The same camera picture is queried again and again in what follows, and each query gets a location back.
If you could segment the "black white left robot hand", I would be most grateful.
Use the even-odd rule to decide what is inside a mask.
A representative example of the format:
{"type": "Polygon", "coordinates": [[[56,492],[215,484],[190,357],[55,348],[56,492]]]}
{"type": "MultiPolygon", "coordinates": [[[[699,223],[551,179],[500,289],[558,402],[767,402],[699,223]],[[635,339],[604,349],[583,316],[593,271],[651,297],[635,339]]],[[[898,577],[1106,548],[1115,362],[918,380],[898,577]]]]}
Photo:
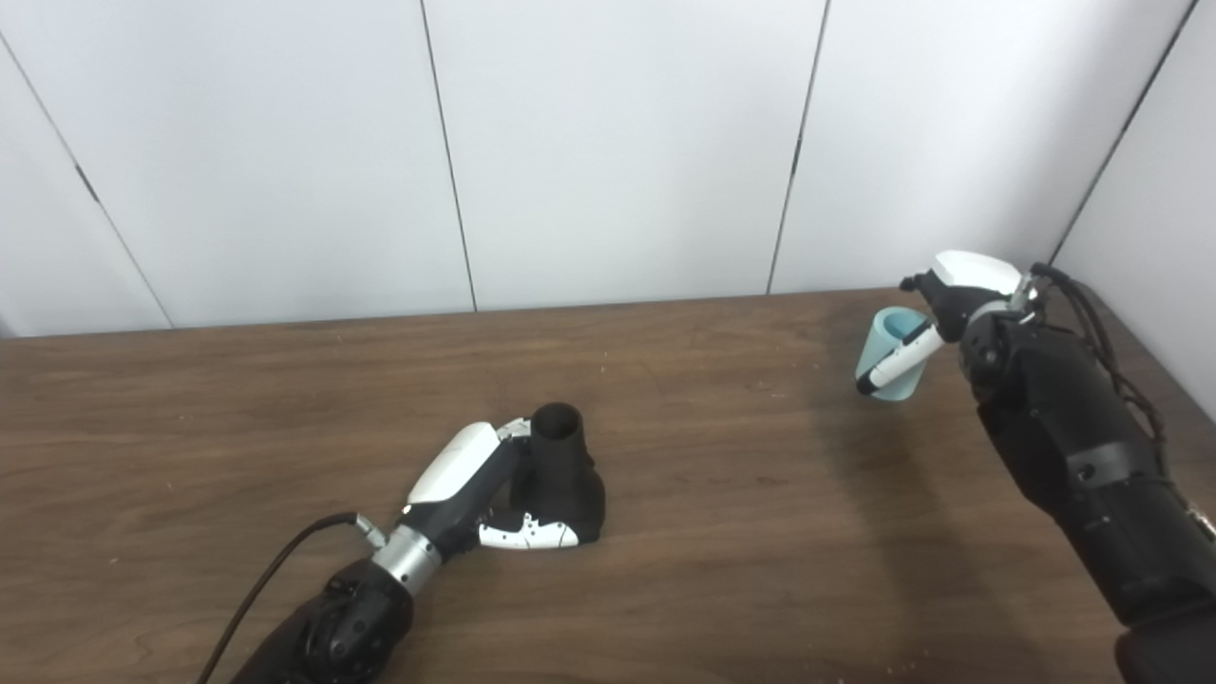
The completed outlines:
{"type": "Polygon", "coordinates": [[[484,544],[508,550],[578,548],[574,525],[531,510],[494,512],[499,492],[531,454],[527,419],[494,427],[471,424],[444,445],[409,490],[399,523],[423,537],[440,564],[484,544]]]}

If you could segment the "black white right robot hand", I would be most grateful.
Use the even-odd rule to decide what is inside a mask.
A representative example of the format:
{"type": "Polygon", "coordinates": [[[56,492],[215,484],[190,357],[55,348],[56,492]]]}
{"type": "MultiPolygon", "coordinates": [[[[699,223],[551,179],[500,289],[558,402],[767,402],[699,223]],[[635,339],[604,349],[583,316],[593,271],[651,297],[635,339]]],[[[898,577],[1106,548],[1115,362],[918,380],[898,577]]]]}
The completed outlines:
{"type": "Polygon", "coordinates": [[[917,292],[931,314],[911,331],[897,333],[893,351],[865,361],[855,380],[863,396],[876,396],[946,344],[959,343],[969,324],[985,314],[1012,314],[1017,321],[1034,319],[1036,290],[1008,260],[961,250],[934,256],[924,273],[903,277],[897,288],[917,292]]]}

